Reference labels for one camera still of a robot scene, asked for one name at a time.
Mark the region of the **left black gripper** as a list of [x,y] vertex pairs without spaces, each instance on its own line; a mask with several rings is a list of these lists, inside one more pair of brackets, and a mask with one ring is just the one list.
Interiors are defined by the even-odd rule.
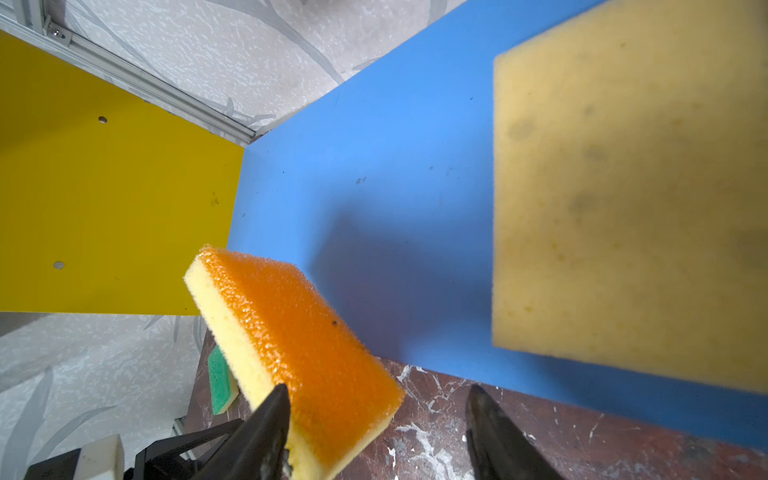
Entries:
[[[207,430],[158,440],[136,455],[134,466],[125,471],[123,479],[192,479],[242,424],[242,419],[235,419]],[[185,457],[195,448],[208,443],[212,445],[199,458]]]

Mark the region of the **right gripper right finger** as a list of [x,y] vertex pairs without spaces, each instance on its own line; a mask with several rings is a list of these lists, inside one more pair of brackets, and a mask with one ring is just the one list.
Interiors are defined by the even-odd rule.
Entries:
[[477,480],[563,480],[524,433],[479,384],[465,407],[466,437]]

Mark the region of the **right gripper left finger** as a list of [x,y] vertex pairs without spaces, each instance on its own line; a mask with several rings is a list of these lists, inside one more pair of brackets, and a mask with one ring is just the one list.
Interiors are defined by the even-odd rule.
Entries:
[[277,385],[193,479],[281,479],[291,404]]

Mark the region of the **green sponge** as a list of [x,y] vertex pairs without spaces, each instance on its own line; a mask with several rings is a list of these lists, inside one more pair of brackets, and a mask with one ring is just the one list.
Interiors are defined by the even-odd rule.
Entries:
[[208,356],[211,407],[214,415],[225,413],[239,396],[238,383],[219,346]]

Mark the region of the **orange sponge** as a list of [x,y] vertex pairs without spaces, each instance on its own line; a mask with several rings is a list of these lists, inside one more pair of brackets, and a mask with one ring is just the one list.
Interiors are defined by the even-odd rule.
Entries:
[[404,389],[298,267],[206,245],[184,282],[249,405],[287,387],[293,478],[335,478],[390,425]]

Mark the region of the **yellow sponge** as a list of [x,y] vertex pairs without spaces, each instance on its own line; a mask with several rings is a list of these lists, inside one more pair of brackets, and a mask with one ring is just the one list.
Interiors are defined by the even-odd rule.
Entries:
[[767,390],[767,5],[609,1],[494,61],[492,341]]

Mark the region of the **yellow pink blue shelf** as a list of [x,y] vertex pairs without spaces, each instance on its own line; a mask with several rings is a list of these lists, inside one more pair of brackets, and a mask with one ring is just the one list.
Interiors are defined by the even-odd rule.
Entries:
[[192,316],[213,244],[296,265],[378,356],[765,448],[767,390],[492,341],[494,61],[602,4],[467,2],[248,147],[5,40],[2,310]]

